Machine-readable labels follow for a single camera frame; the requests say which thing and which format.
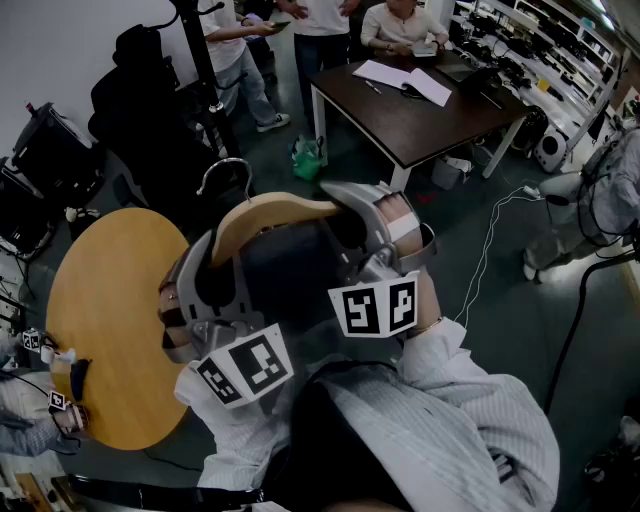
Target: plastic bag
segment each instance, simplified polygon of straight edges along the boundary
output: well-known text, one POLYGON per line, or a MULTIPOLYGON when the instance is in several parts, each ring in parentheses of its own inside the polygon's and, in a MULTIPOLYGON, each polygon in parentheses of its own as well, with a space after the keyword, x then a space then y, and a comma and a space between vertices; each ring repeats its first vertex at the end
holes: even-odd
POLYGON ((290 150, 293 174, 303 180, 312 181, 322 168, 323 145, 322 137, 318 140, 307 140, 303 135, 298 135, 290 150))

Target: person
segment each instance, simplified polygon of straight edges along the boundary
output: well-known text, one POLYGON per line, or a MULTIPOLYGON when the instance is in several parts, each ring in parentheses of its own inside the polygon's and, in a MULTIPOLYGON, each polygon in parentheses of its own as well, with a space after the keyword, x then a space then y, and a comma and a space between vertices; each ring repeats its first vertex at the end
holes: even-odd
MULTIPOLYGON (((378 208, 387 224, 410 212, 393 195, 378 208)), ((415 253, 420 231, 395 246, 398 257, 415 253)), ((559 449, 547 418, 518 379, 473 363, 424 267, 418 295, 396 368, 321 362, 299 393, 295 377, 281 388, 270 414, 258 402, 225 409, 188 365, 175 396, 217 447, 199 487, 275 490, 287 510, 551 510, 559 449)), ((339 334, 326 327, 306 342, 332 345, 339 334)))
POLYGON ((276 0, 294 18, 294 49, 304 113, 313 120, 309 76, 347 63, 349 16, 360 0, 276 0))
MULTIPOLYGON (((640 124, 637 103, 635 109, 640 124)), ((594 153, 583 175, 596 182, 582 187, 578 206, 524 250, 523 271, 528 280, 537 276, 547 281, 554 268, 611 245, 627 234, 634 221, 640 221, 640 130, 636 127, 617 146, 594 153)))
POLYGON ((449 40, 446 29, 417 0, 386 0, 370 7, 362 24, 360 41, 364 46, 389 55, 411 55, 411 46, 424 42, 429 33, 439 48, 449 40))
MULTIPOLYGON (((211 9, 215 0, 199 0, 198 10, 211 9)), ((224 0, 224 7, 200 16, 209 57, 216 73, 218 84, 226 87, 243 73, 246 76, 230 89, 218 89, 218 96, 227 113, 231 113, 238 99, 238 88, 242 89, 249 111, 256 121, 258 132, 267 132, 289 124, 287 114, 276 112, 264 93, 264 80, 251 56, 244 37, 257 35, 268 37, 276 33, 273 23, 256 21, 236 14, 233 0, 224 0)))
MULTIPOLYGON (((19 337, 0 337, 0 361, 15 355, 21 345, 19 337)), ((79 429, 75 415, 87 417, 84 408, 68 407, 65 411, 49 413, 45 393, 53 390, 49 372, 20 375, 23 382, 6 373, 0 375, 0 453, 36 457, 47 450, 72 452, 76 446, 65 439, 61 429, 79 429)))

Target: gray floor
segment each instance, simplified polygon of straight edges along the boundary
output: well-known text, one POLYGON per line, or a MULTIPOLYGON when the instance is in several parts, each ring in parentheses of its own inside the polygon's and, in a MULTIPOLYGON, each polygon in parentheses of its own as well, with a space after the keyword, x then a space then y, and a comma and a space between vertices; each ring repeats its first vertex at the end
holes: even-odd
MULTIPOLYGON (((315 184, 293 177, 287 145, 305 129, 293 58, 292 36, 285 31, 271 39, 277 56, 277 86, 269 94, 282 111, 291 114, 292 126, 267 134, 255 132, 242 102, 232 118, 242 154, 254 166, 256 190, 286 190, 312 198, 315 184)), ((376 183, 388 181, 392 167, 382 153, 344 118, 329 126, 329 166, 322 178, 376 183)), ((123 172, 110 155, 107 179, 123 172)), ((439 255, 429 269, 444 313, 455 317, 475 270, 492 205, 523 180, 537 183, 546 175, 533 161, 507 154, 488 181, 474 172, 464 185, 444 192, 430 182, 429 166, 416 169, 407 194, 423 221, 435 230, 439 255)), ((117 208, 103 187, 91 206, 102 213, 117 208)), ((553 365, 575 313, 583 270, 595 257, 570 265, 554 282, 535 285, 521 272, 521 251, 548 226, 543 203, 513 202, 505 206, 496 226, 495 240, 478 300, 472 307, 466 348, 490 372, 510 373, 522 379, 536 399, 544 400, 553 365)), ((46 303, 55 270, 70 246, 61 226, 52 246, 33 265, 31 283, 38 296, 33 322, 44 326, 46 303)), ((556 510, 584 506, 587 493, 581 480, 584 464, 616 434, 625 401, 640 391, 640 327, 628 283, 620 268, 593 275, 582 323, 577 331, 558 385, 550 420, 561 447, 561 482, 556 510)), ((192 414, 149 452, 192 467, 214 451, 211 435, 192 414)), ((75 457, 63 458, 69 472, 96 478, 141 481, 179 486, 196 482, 198 473, 154 462, 141 452, 119 452, 87 442, 75 457)))

